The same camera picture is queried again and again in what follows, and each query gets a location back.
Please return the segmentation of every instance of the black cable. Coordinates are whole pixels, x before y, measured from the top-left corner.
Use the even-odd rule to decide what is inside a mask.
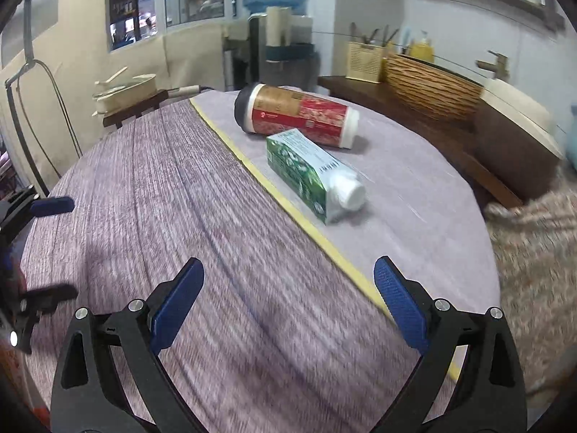
[[[62,95],[60,94],[58,84],[56,83],[56,80],[54,79],[52,72],[50,71],[50,69],[48,68],[48,66],[44,62],[42,62],[41,60],[34,60],[34,62],[37,63],[38,65],[40,65],[42,68],[44,68],[46,74],[48,75],[48,77],[50,78],[50,81],[52,82],[52,86],[54,88],[54,91],[56,92],[56,97],[57,97],[58,102],[60,104],[60,109],[62,111],[62,115],[64,115],[66,127],[68,128],[68,133],[70,134],[70,138],[72,139],[72,144],[74,145],[74,150],[76,151],[76,155],[80,159],[80,157],[83,154],[82,149],[80,148],[80,143],[78,141],[78,137],[76,136],[76,132],[74,131],[74,127],[72,126],[72,122],[70,121],[70,116],[68,115],[68,110],[66,109],[66,104],[64,103],[64,99],[62,98]]]
[[[56,166],[54,166],[54,163],[51,162],[50,157],[48,157],[48,153],[46,153],[46,151],[42,147],[40,140],[36,136],[36,133],[34,132],[32,125],[30,124],[30,119],[28,119],[28,114],[26,113],[26,109],[24,108],[24,103],[22,102],[22,93],[20,92],[20,76],[18,77],[18,80],[16,80],[16,92],[18,93],[18,102],[20,103],[20,108],[22,109],[22,114],[24,115],[24,119],[26,119],[26,123],[28,124],[30,131],[32,132],[32,136],[34,136],[34,140],[36,140],[36,143],[38,143],[38,146],[42,150],[42,153],[44,153],[44,156],[48,160],[48,163],[50,163],[50,166],[52,166],[52,169],[54,169],[54,172],[58,176],[58,179],[62,179],[62,175],[56,169]]]

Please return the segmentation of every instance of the blue gripper pad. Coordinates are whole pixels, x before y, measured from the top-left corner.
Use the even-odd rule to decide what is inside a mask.
[[[192,265],[183,268],[175,280],[174,288],[151,321],[150,349],[157,356],[172,345],[203,288],[204,268],[200,260],[194,260]]]
[[[51,217],[70,213],[74,209],[74,200],[70,197],[50,197],[34,200],[30,206],[30,212],[35,217]]]
[[[407,345],[416,348],[423,355],[429,348],[426,319],[405,288],[403,280],[405,278],[390,260],[384,257],[377,260],[374,265],[374,284],[391,311]]]

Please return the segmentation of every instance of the silver bolt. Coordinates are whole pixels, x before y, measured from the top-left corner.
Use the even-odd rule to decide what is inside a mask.
[[[133,299],[128,303],[128,309],[132,312],[140,311],[144,307],[144,301],[142,299]]]
[[[499,308],[491,308],[491,316],[495,319],[501,319],[503,317],[503,311]]]
[[[76,314],[74,314],[76,319],[84,319],[87,315],[88,315],[88,309],[86,308],[80,308],[76,311]]]
[[[451,309],[451,303],[449,303],[446,299],[438,299],[435,301],[435,308],[439,311],[449,311]]]

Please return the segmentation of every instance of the brown countertop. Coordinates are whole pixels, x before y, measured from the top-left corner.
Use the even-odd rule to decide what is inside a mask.
[[[408,107],[386,83],[373,84],[344,76],[320,76],[318,85],[331,96],[354,102],[401,124],[429,141],[471,185],[483,208],[495,200],[507,208],[523,202],[475,158],[472,122],[440,122]]]

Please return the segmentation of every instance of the white bottle cap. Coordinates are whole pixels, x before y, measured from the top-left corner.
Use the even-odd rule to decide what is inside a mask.
[[[332,192],[345,210],[356,212],[365,204],[365,186],[353,177],[335,174],[332,178]]]

